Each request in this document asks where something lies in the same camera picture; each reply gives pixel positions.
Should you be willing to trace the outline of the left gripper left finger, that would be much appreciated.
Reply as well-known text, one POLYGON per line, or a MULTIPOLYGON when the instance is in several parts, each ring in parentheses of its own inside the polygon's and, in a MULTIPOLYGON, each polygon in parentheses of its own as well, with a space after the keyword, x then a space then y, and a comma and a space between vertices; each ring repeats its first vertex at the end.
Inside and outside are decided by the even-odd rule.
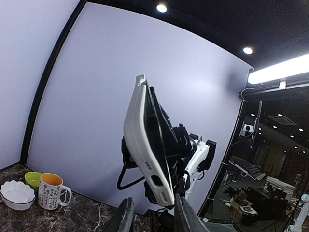
POLYGON ((106 225, 107 232, 132 232, 134 203, 131 197, 125 198, 106 225))

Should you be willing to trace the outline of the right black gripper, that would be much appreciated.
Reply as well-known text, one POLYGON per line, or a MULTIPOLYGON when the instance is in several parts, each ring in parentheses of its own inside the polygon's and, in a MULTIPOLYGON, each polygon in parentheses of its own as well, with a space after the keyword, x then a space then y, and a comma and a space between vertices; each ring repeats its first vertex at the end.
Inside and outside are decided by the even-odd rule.
POLYGON ((158 101, 154 87, 149 87, 146 91, 144 126, 159 162, 166 157, 168 162, 180 160, 187 164, 195 153, 196 146, 191 142, 185 126, 172 125, 158 101))

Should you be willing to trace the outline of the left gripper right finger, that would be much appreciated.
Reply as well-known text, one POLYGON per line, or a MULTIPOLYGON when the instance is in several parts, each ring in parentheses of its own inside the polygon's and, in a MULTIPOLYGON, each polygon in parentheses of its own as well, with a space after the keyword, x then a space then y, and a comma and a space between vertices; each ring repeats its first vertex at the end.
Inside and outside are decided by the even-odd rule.
POLYGON ((175 232, 209 232, 185 197, 176 194, 174 205, 175 232))

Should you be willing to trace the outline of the black smartphone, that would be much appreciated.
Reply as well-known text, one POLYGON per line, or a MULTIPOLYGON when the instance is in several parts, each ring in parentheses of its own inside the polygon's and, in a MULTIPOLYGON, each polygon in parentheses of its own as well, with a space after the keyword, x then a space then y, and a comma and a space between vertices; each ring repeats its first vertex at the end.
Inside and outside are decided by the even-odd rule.
POLYGON ((153 154, 159 163, 159 167, 163 172, 163 180, 166 180, 171 185, 169 165, 166 157, 166 146, 164 139, 168 138, 165 132, 168 132, 169 126, 164 119, 161 106, 155 94, 154 87, 148 86, 146 89, 145 98, 145 115, 144 126, 147 138, 153 154))

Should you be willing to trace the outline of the white phone case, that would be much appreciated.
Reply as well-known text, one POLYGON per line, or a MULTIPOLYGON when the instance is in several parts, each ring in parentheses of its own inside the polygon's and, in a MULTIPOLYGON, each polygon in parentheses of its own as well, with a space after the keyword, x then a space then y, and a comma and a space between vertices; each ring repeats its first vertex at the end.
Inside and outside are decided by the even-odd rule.
POLYGON ((166 180, 162 179, 163 172, 150 147, 144 126, 145 98, 148 86, 144 74, 136 77, 123 125, 124 139, 130 155, 145 177, 157 204, 162 207, 170 207, 175 203, 172 184, 169 185, 166 180))

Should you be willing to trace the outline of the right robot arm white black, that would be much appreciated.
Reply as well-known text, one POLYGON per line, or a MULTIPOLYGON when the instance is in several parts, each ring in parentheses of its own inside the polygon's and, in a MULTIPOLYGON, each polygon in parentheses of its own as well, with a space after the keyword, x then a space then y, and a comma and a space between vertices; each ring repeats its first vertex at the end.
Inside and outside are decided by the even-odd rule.
POLYGON ((117 188, 143 182, 146 198, 171 210, 176 195, 187 197, 214 158, 216 142, 172 126, 153 87, 136 86, 123 125, 123 168, 117 188))

